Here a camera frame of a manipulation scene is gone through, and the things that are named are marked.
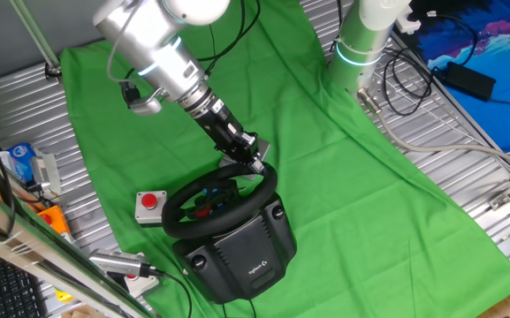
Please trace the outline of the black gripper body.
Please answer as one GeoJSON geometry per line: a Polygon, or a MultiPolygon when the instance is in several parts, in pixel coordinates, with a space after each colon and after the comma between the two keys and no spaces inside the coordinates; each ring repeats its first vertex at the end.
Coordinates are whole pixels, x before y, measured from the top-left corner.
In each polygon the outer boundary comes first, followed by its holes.
{"type": "Polygon", "coordinates": [[[191,117],[216,143],[216,148],[231,153],[240,144],[241,124],[221,99],[212,99],[191,110],[191,117]]]}

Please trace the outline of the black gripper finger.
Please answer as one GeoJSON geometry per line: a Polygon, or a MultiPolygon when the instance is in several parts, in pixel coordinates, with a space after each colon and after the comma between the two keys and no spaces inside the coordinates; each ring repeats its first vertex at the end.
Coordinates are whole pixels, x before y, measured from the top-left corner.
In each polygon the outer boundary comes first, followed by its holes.
{"type": "Polygon", "coordinates": [[[258,152],[258,135],[256,132],[238,132],[235,140],[239,142],[239,148],[253,155],[258,152]]]}
{"type": "Polygon", "coordinates": [[[223,174],[263,174],[264,163],[258,151],[222,149],[228,164],[221,166],[223,174]]]}

